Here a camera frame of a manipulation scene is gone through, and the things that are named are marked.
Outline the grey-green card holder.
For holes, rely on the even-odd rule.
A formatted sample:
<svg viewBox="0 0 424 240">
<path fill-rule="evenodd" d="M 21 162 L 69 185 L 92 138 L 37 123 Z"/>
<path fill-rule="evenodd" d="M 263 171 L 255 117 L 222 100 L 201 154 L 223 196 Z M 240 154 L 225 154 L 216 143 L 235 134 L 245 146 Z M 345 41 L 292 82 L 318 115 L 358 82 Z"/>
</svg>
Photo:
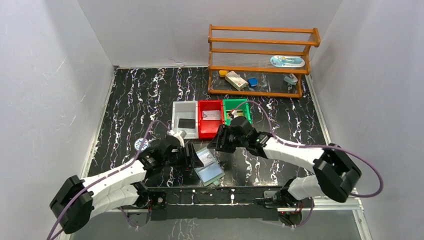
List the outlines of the grey-green card holder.
<svg viewBox="0 0 424 240">
<path fill-rule="evenodd" d="M 206 187 L 209 185 L 219 186 L 220 185 L 220 179 L 225 176 L 225 172 L 221 168 L 221 166 L 218 163 L 211 164 L 207 167 L 198 167 L 195 168 L 195 172 L 198 175 L 201 183 Z"/>
</svg>

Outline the grey VIP card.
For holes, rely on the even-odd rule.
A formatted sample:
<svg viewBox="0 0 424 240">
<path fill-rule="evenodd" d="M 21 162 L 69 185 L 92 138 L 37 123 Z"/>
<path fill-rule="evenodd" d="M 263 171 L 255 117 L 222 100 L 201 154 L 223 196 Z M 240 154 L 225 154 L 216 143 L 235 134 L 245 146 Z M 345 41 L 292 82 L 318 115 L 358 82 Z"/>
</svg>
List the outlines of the grey VIP card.
<svg viewBox="0 0 424 240">
<path fill-rule="evenodd" d="M 209 165 L 217 163 L 217 159 L 208 148 L 198 151 L 196 154 L 200 162 L 203 164 L 203 167 L 208 167 Z"/>
</svg>

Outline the light blue card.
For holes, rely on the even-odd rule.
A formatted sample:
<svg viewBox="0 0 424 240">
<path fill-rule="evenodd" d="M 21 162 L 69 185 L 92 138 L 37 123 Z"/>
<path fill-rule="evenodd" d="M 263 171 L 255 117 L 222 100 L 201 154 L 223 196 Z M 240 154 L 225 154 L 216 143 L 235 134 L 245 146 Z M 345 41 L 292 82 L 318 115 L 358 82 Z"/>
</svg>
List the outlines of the light blue card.
<svg viewBox="0 0 424 240">
<path fill-rule="evenodd" d="M 218 121 L 222 119 L 220 110 L 203 110 L 201 112 L 202 120 L 205 121 Z"/>
</svg>

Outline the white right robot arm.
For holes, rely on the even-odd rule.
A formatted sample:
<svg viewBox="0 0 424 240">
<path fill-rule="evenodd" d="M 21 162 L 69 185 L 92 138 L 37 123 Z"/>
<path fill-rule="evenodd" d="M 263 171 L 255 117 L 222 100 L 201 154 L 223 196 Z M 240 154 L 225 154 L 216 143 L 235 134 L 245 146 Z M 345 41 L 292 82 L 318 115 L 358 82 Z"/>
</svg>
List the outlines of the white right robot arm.
<svg viewBox="0 0 424 240">
<path fill-rule="evenodd" d="M 265 202 L 288 207 L 322 196 L 344 203 L 362 176 L 352 159 L 336 145 L 311 147 L 289 143 L 270 132 L 257 131 L 243 116 L 237 116 L 229 125 L 221 124 L 207 148 L 224 153 L 245 148 L 251 155 L 283 161 L 312 172 L 306 177 L 291 178 L 278 193 L 264 197 Z"/>
</svg>

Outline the black card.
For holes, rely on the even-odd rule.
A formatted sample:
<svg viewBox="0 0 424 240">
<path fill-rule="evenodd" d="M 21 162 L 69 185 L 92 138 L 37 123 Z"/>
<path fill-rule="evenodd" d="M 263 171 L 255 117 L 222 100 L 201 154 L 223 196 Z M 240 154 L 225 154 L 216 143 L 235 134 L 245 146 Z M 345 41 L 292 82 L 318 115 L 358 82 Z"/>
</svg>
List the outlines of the black card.
<svg viewBox="0 0 424 240">
<path fill-rule="evenodd" d="M 178 128 L 182 129 L 195 129 L 197 124 L 195 119 L 191 118 L 180 118 L 178 120 Z"/>
</svg>

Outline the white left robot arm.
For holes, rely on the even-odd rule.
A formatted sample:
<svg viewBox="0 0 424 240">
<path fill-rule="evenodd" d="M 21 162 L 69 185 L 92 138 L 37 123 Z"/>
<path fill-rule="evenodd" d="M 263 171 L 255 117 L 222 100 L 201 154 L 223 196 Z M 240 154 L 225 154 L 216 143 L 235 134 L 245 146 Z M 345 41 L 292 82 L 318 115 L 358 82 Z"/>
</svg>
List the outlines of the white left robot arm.
<svg viewBox="0 0 424 240">
<path fill-rule="evenodd" d="M 164 167 L 193 170 L 203 166 L 193 144 L 168 135 L 121 166 L 83 179 L 76 175 L 69 177 L 49 207 L 62 231 L 72 234 L 93 217 L 122 206 L 165 208 L 166 194 L 149 190 L 142 182 L 159 174 Z"/>
</svg>

